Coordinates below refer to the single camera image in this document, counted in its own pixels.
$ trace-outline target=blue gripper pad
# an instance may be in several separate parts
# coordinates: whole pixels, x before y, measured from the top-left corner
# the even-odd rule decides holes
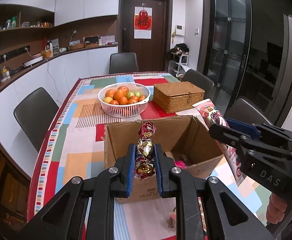
[[[134,174],[135,174],[135,163],[136,163],[136,145],[134,145],[132,154],[130,156],[130,161],[129,161],[129,170],[127,174],[127,196],[130,196],[130,192],[132,189],[132,183],[134,180]]]
[[[254,125],[250,125],[228,118],[226,118],[226,122],[228,123],[230,128],[250,135],[252,140],[258,139],[260,136],[260,132]]]
[[[157,180],[157,188],[158,188],[158,194],[162,197],[163,195],[163,183],[162,183],[162,171],[159,164],[159,158],[158,158],[158,152],[156,144],[154,145],[154,160],[155,160],[155,171],[156,171],[156,180]]]

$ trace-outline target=tablecloth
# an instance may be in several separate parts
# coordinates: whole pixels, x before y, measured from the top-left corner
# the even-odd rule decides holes
[[[135,82],[151,91],[147,109],[131,118],[115,118],[102,111],[98,92],[119,82]],[[74,176],[88,179],[104,170],[104,125],[110,122],[156,119],[173,115],[197,115],[196,109],[166,114],[152,102],[153,84],[178,82],[168,73],[133,73],[79,79],[59,109],[41,147],[28,198],[28,221],[62,186]],[[270,192],[246,178],[237,187],[223,158],[212,172],[253,212],[266,223],[265,212]],[[114,207],[115,240],[175,239],[175,230],[167,225],[175,199],[155,199]]]

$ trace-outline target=kitchen counter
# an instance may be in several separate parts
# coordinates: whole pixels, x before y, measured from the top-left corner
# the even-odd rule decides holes
[[[113,44],[113,45],[105,45],[105,46],[96,46],[96,47],[92,47],[92,48],[83,48],[83,49],[74,49],[74,50],[70,50],[70,51],[66,51],[63,53],[59,53],[53,57],[47,58],[48,61],[51,61],[57,57],[63,56],[63,55],[67,55],[67,54],[71,54],[74,52],[79,52],[79,51],[84,51],[84,50],[90,50],[90,49],[100,49],[100,48],[108,48],[108,47],[116,47],[117,44]],[[13,76],[11,76],[9,79],[5,80],[4,82],[0,82],[0,92],[5,89],[7,86],[9,86],[11,83],[13,83],[14,81],[16,81],[18,78],[22,77],[23,75],[25,75],[26,73],[28,73],[29,71],[43,65],[44,63],[47,63],[47,61],[44,59],[41,62],[38,62],[28,68],[25,68],[21,71],[19,71],[18,73],[14,74]]]
[[[117,52],[117,45],[71,50],[0,83],[0,150],[26,178],[32,176],[38,152],[16,121],[14,109],[39,87],[60,107],[79,78],[107,75],[110,55]]]

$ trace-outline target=door handle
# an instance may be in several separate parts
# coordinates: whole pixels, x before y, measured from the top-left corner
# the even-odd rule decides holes
[[[122,29],[122,51],[124,51],[124,46],[126,45],[127,29]]]
[[[243,61],[242,61],[242,64],[241,64],[241,66],[240,66],[240,71],[241,71],[241,72],[243,71],[243,68],[244,68],[245,59],[246,59],[246,55],[244,55],[244,57],[243,57]]]

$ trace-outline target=woven storage box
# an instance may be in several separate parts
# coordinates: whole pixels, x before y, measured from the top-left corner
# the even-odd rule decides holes
[[[167,114],[191,109],[203,100],[205,91],[190,82],[154,84],[153,101]]]

